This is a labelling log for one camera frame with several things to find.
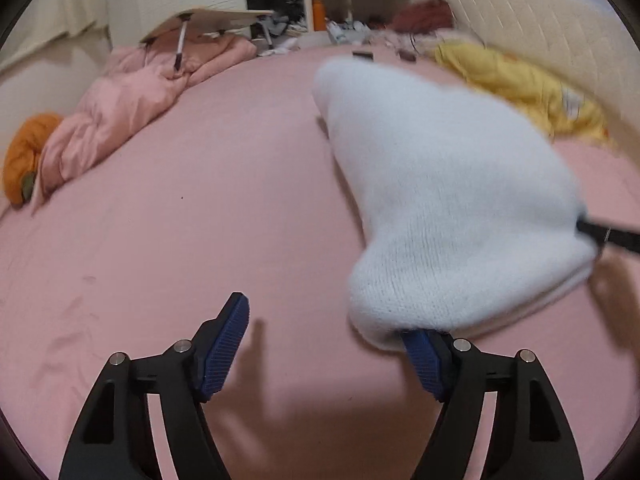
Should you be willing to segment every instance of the yellow blanket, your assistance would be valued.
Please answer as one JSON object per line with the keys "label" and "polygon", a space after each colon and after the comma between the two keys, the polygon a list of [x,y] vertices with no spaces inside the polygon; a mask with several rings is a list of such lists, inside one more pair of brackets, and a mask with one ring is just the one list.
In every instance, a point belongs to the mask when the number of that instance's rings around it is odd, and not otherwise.
{"label": "yellow blanket", "polygon": [[471,86],[509,101],[551,140],[575,136],[610,143],[602,108],[535,65],[470,43],[443,43],[434,58]]}

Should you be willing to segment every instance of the blue gripper pad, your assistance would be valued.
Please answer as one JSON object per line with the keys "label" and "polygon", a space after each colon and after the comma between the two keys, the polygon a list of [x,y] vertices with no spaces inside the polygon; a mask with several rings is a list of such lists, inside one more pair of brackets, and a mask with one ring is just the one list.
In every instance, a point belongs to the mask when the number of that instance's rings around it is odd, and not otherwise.
{"label": "blue gripper pad", "polygon": [[204,376],[198,390],[206,400],[222,390],[244,332],[249,325],[249,301],[245,296],[238,296],[238,300],[231,306],[231,312],[205,358]]}
{"label": "blue gripper pad", "polygon": [[422,387],[433,394],[438,402],[445,402],[449,389],[445,385],[442,361],[430,341],[430,333],[440,337],[433,330],[413,330],[402,332],[402,342]]}

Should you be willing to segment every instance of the red cloth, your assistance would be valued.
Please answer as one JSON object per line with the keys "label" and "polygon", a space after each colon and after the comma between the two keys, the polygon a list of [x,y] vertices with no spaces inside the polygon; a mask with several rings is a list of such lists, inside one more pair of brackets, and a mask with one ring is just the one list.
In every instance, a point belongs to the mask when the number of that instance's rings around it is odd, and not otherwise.
{"label": "red cloth", "polygon": [[429,34],[438,28],[453,28],[453,13],[445,0],[423,0],[398,12],[391,29],[401,34]]}

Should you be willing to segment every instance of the orange bottle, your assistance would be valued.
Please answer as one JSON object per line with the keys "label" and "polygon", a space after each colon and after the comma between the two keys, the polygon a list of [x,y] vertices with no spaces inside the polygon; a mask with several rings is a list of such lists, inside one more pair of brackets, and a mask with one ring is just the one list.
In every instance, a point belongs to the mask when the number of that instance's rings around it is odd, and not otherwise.
{"label": "orange bottle", "polygon": [[326,30],[326,10],[322,0],[314,0],[314,30]]}

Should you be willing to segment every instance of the metal screw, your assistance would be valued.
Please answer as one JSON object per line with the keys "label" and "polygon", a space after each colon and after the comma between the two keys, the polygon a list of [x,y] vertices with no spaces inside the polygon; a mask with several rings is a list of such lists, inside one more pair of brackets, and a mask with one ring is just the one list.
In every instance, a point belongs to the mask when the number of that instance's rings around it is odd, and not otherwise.
{"label": "metal screw", "polygon": [[126,354],[123,354],[122,352],[116,352],[115,354],[112,354],[111,357],[109,357],[109,362],[113,366],[118,366],[121,365],[126,358]]}
{"label": "metal screw", "polygon": [[453,348],[460,352],[469,352],[469,350],[471,350],[471,343],[466,339],[456,339],[453,342]]}
{"label": "metal screw", "polygon": [[178,354],[186,352],[189,348],[191,348],[191,341],[188,339],[180,339],[180,341],[174,345],[174,350],[178,352]]}
{"label": "metal screw", "polygon": [[536,360],[536,355],[531,350],[521,350],[520,358],[526,363],[532,363]]}

